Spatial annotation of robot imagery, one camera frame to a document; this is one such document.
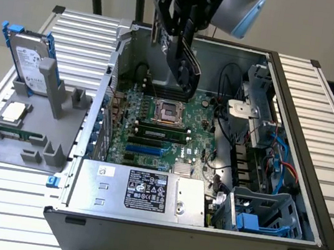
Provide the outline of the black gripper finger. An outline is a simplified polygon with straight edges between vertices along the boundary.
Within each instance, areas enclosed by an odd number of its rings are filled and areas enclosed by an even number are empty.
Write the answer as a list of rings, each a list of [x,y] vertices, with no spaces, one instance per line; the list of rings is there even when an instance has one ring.
[[[192,6],[184,29],[185,40],[193,40],[193,36],[199,30],[205,30],[210,23],[210,8]]]
[[[177,37],[179,35],[179,17],[172,17],[170,14],[172,0],[154,0],[155,7],[155,24],[157,27],[164,29],[168,35]]]

